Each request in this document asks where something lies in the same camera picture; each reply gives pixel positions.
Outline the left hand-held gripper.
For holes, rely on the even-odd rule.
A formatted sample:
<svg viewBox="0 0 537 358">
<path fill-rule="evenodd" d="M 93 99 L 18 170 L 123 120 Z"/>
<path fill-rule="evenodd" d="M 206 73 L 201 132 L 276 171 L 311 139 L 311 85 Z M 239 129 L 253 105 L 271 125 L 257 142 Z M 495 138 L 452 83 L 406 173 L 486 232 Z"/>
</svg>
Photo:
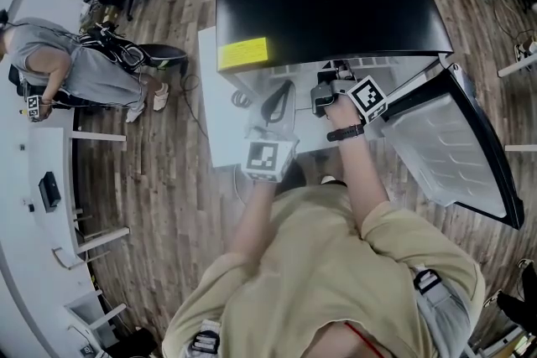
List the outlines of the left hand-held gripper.
<svg viewBox="0 0 537 358">
<path fill-rule="evenodd" d="M 277 92 L 277 104 L 270 101 L 272 92 L 265 91 L 248 110 L 246 152 L 242 172 L 251 180 L 281 183 L 296 155 L 298 137 L 293 133 L 267 128 L 274 112 L 274 124 L 285 131 L 295 128 L 296 89 L 286 80 Z"/>
</svg>

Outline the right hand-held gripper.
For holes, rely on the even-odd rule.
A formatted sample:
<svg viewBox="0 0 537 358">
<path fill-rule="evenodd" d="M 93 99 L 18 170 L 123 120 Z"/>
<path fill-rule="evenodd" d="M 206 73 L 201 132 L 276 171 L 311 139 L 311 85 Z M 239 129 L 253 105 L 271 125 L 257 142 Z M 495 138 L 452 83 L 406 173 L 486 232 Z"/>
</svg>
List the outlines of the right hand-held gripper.
<svg viewBox="0 0 537 358">
<path fill-rule="evenodd" d="M 340 96 L 351 99 L 363 124 L 369 124 L 387 110 L 387 97 L 370 75 L 357 80 L 347 60 L 335 60 L 334 67 L 336 70 L 318 72 L 319 84 L 310 91 L 312 112 L 316 117 L 324 117 L 326 108 Z"/>
</svg>

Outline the person's right hand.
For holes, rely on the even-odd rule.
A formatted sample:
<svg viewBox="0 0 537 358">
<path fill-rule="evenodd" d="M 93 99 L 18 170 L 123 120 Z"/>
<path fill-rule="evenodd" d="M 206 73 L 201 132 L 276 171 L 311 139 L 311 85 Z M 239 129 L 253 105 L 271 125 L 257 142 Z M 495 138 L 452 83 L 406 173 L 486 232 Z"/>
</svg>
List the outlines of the person's right hand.
<svg viewBox="0 0 537 358">
<path fill-rule="evenodd" d="M 360 112 L 349 96 L 339 95 L 331 105 L 325 108 L 325 112 L 333 131 L 355 126 L 362 127 Z"/>
</svg>

